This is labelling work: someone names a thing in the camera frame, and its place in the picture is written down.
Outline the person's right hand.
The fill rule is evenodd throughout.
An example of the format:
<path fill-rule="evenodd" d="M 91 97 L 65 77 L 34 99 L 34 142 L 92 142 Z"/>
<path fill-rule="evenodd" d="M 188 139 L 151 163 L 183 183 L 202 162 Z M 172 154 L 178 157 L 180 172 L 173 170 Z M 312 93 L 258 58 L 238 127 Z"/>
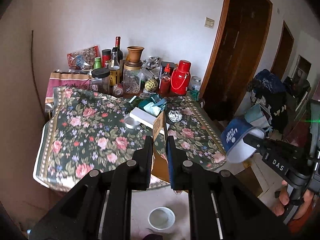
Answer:
<path fill-rule="evenodd" d="M 279 198 L 276 202 L 276 204 L 272 207 L 272 211 L 276 216 L 281 216 L 285 211 L 285 206 L 289 203 L 289 194 L 287 192 L 287 182 L 282 181 L 281 184 L 283 185 L 283 188 L 280 191 Z M 314 197 L 314 193 L 310 190 L 306 190 L 304 193 L 303 199 L 304 203 L 300 206 L 299 210 L 296 212 L 294 216 L 294 220 L 302 218 L 305 213 L 307 212 L 309 206 L 312 204 Z"/>

